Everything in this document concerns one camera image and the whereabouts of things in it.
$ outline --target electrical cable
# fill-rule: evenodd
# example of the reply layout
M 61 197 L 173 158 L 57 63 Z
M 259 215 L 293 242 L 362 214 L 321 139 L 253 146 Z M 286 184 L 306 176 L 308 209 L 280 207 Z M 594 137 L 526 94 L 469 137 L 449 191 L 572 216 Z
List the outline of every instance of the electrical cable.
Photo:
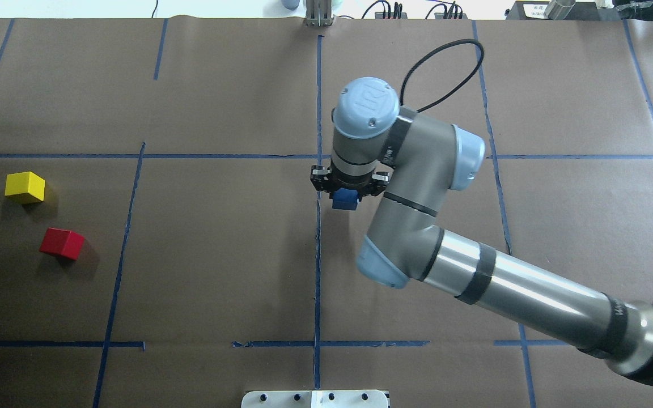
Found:
M 432 8 L 430 9 L 430 11 L 427 12 L 427 15 L 425 16 L 425 20 L 430 18 L 430 14 L 432 13 L 432 11 L 434 9 L 437 9 L 440 6 L 443 7 L 443 10 L 444 10 L 443 11 L 443 18 L 445 18 L 445 15 L 448 13 L 448 5 L 446 5 L 445 3 L 437 3 L 437 5 L 433 5 Z
M 392 18 L 402 18 L 402 3 L 395 2 L 394 12 L 392 13 Z
M 364 11 L 364 14 L 362 15 L 362 18 L 365 18 L 368 12 L 370 12 L 370 9 L 373 8 L 374 6 L 378 5 L 381 3 L 381 6 L 384 7 L 384 5 L 387 5 L 387 10 L 383 11 L 381 13 L 382 18 L 388 18 L 388 16 L 392 13 L 392 6 L 387 2 L 386 0 L 376 0 L 376 2 L 372 3 L 367 10 Z
M 474 39 L 462 39 L 462 40 L 452 41 L 452 42 L 450 42 L 448 44 L 443 44 L 443 45 L 439 46 L 438 48 L 433 49 L 432 51 L 428 52 L 427 55 L 422 57 L 422 59 L 420 59 L 417 63 L 415 63 L 415 65 L 412 65 L 412 68 L 410 68 L 410 70 L 407 72 L 407 75 L 405 75 L 405 79 L 402 81 L 402 87 L 400 89 L 400 104 L 401 105 L 405 104 L 405 88 L 407 87 L 407 81 L 409 80 L 410 77 L 412 77 L 412 74 L 415 72 L 415 70 L 418 67 L 420 67 L 420 65 L 422 65 L 425 61 L 429 60 L 433 56 L 435 56 L 435 54 L 438 54 L 438 52 L 444 51 L 444 50 L 452 48 L 454 46 L 459 46 L 461 44 L 474 44 L 480 50 L 480 57 L 477 59 L 477 63 L 475 64 L 475 68 L 473 68 L 472 72 L 470 72 L 469 75 L 467 75 L 467 77 L 465 77 L 465 79 L 461 81 L 461 83 L 458 83 L 458 86 L 453 88 L 452 91 L 449 91 L 448 93 L 446 93 L 446 95 L 441 97 L 439 100 L 436 100 L 431 104 L 428 104 L 428 105 L 426 105 L 426 106 L 424 106 L 422 108 L 417 109 L 417 112 L 427 111 L 428 109 L 432 108 L 433 106 L 436 106 L 437 104 L 442 103 L 442 101 L 446 100 L 447 98 L 452 96 L 456 91 L 458 91 L 459 88 L 462 88 L 462 86 L 465 85 L 465 83 L 467 83 L 467 81 L 469 81 L 470 78 L 474 77 L 477 70 L 480 69 L 480 65 L 482 65 L 482 59 L 485 57 L 485 49 L 482 47 L 482 44 L 480 44 L 479 41 L 474 40 Z

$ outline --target table surface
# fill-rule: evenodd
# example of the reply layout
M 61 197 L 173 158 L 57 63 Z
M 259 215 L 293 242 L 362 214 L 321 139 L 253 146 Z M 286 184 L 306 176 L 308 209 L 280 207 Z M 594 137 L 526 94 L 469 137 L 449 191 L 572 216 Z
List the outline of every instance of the table surface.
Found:
M 0 406 L 238 406 L 377 388 L 392 406 L 650 406 L 653 388 L 419 282 L 361 276 L 378 198 L 330 209 L 339 90 L 485 45 L 427 113 L 487 158 L 438 224 L 624 300 L 653 299 L 653 23 L 0 20 Z M 426 104 L 475 63 L 439 54 Z M 8 173 L 45 201 L 3 197 Z M 48 227 L 86 238 L 75 263 Z

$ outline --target metal plate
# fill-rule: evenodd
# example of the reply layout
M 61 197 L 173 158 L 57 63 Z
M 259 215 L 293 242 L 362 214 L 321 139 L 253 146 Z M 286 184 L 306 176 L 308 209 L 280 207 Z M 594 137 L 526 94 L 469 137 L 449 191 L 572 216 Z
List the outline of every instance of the metal plate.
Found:
M 305 392 L 249 392 L 241 408 L 267 406 L 310 408 L 389 408 L 389 393 L 380 390 L 306 390 Z

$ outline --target yellow cube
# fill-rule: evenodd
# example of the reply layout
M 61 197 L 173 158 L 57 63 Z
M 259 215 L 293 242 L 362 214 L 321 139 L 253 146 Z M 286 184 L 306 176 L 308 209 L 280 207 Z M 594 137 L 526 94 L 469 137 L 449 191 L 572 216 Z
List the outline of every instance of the yellow cube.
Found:
M 5 197 L 19 204 L 32 204 L 44 201 L 44 178 L 31 171 L 7 174 Z

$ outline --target red cube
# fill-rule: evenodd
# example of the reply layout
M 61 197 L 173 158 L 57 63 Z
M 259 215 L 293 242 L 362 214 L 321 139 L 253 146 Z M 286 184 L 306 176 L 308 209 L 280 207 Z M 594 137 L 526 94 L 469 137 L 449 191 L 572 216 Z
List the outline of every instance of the red cube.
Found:
M 47 228 L 42 245 L 39 246 L 39 252 L 76 261 L 80 256 L 80 249 L 82 249 L 84 242 L 85 237 L 76 232 L 59 228 Z

